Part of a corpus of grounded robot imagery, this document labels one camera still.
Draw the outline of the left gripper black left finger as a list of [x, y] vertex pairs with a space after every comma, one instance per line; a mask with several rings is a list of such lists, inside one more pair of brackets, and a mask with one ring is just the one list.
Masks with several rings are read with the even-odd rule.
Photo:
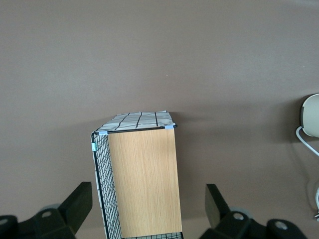
[[2, 239], [74, 239], [93, 205], [92, 183], [82, 182], [58, 206], [39, 211], [19, 222], [14, 215], [0, 217]]

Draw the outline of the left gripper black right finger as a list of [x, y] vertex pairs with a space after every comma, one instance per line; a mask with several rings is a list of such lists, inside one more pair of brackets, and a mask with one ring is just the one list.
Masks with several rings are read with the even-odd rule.
[[232, 211], [215, 184], [205, 188], [205, 211], [210, 223], [202, 239], [306, 239], [293, 223], [271, 219], [261, 225], [240, 211]]

